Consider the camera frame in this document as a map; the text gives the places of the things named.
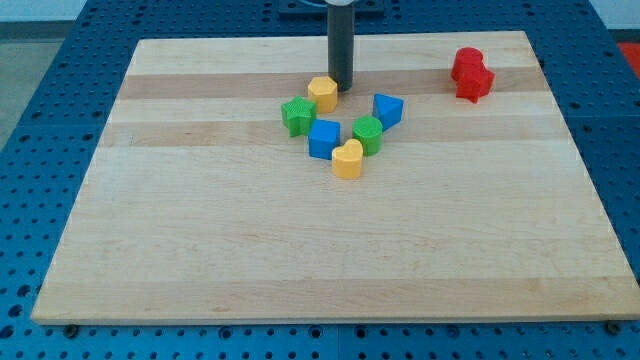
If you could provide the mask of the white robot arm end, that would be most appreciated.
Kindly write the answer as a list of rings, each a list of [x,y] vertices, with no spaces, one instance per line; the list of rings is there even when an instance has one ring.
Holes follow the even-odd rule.
[[[325,0],[328,5],[331,6],[349,6],[353,5],[356,0]]]

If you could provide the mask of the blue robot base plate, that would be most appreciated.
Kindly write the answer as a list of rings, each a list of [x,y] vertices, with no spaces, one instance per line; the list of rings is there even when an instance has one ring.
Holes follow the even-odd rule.
[[[356,0],[354,9],[356,15],[383,15],[385,0]],[[280,18],[294,19],[311,17],[322,19],[326,17],[327,3],[325,0],[276,0],[274,5]]]

